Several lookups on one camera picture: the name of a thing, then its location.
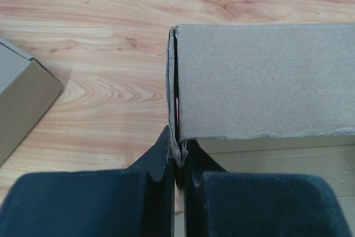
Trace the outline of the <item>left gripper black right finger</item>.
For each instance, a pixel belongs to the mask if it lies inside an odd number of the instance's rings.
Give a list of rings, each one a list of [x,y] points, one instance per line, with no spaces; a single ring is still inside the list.
[[[308,174],[231,173],[187,142],[187,236],[350,236],[335,193]]]

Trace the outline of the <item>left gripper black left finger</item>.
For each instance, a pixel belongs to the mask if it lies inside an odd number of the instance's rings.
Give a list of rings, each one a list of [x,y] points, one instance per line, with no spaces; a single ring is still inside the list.
[[[21,176],[1,205],[2,236],[173,236],[170,130],[126,169]]]

